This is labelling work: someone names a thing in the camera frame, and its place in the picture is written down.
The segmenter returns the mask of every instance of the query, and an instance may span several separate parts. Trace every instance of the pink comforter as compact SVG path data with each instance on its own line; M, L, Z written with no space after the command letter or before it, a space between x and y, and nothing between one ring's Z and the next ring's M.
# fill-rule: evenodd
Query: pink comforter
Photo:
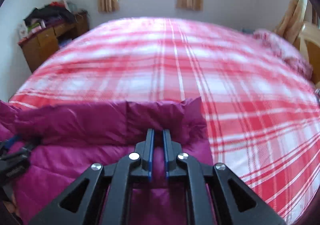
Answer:
M310 71L294 47L271 33L253 37L186 20L123 19L99 26L56 53L10 103L36 109L200 96L212 161L225 162L292 224L320 184L320 108L306 80ZM133 149L130 141L126 146L126 152ZM191 150L201 157L208 148L192 144ZM35 214L27 202L40 210L57 194L51 187L64 188L97 158L115 159L114 152L121 152L117 157L126 153L122 146L106 152L85 143L53 143L35 152L36 175L15 185L23 220ZM28 189L27 179L34 184Z
M0 137L44 138L19 179L15 195L28 222L93 163L113 164L145 140L147 130L169 129L173 141L213 165L201 99L174 102L106 102L23 111L0 102ZM184 188L167 184L162 137L155 137L153 180L133 189L130 224L186 224ZM21 147L18 143L13 151Z

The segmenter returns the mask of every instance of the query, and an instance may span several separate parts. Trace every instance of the bed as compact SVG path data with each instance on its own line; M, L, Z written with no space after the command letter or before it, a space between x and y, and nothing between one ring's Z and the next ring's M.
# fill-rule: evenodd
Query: bed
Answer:
M178 19L111 21L49 58L10 104L201 97L213 162L293 224L320 185L320 107L308 62L270 34Z

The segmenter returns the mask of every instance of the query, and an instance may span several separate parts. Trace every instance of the desk drawer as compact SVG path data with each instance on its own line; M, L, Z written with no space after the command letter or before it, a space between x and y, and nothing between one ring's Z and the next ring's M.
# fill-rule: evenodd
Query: desk drawer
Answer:
M76 16L76 20L77 20L76 27L77 27L78 36L81 36L85 34L87 31L89 31L86 14L83 14L83 15L78 14Z
M48 42L55 39L53 28L49 28L37 35L40 46L45 46Z
M62 34L64 34L65 32L71 30L72 28L74 28L74 24L68 24L68 23L63 23L63 24L60 24L58 26L55 26L54 27L54 31L56 33L56 36L59 37L61 36Z
M23 55L26 58L26 61L28 63L28 66L33 73L41 64L42 60L40 59L39 53L40 53L40 45L37 37L34 37L32 39L29 39L28 42L26 42L22 46Z
M59 50L59 44L57 39L51 39L50 42L47 42L46 45L40 48L40 59L41 63L46 61L51 55Z

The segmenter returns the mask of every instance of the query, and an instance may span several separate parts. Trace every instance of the wooden furniture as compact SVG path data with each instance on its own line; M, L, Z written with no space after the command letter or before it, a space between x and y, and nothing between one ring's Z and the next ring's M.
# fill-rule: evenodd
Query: wooden furniture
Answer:
M86 12L75 14L75 18L75 23L60 20L54 25L48 25L46 29L19 44L31 72L59 50L59 39L75 39L89 31Z
M293 44L313 67L311 81L320 88L320 29L305 22Z

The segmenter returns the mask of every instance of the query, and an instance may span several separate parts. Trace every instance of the clothing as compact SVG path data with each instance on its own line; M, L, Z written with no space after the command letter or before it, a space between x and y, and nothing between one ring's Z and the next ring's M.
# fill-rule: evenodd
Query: clothing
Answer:
M41 9L35 8L31 12L31 14L26 19L24 19L24 21L26 22L27 26L30 26L32 19L47 20L48 18L53 16L61 16L69 23L73 23L76 21L73 14L70 13L66 8L52 5L47 5Z
M14 186L22 220L27 224L91 164L113 164L133 152L149 128L169 129L184 152L213 165L201 103L198 98L182 103L102 102L20 110L1 102L1 139L13 134L25 140L43 137L43 145L31 154L31 167ZM15 143L12 151L21 146ZM130 224L186 224L184 195L183 185L166 181L162 137L155 136L153 180L134 187Z

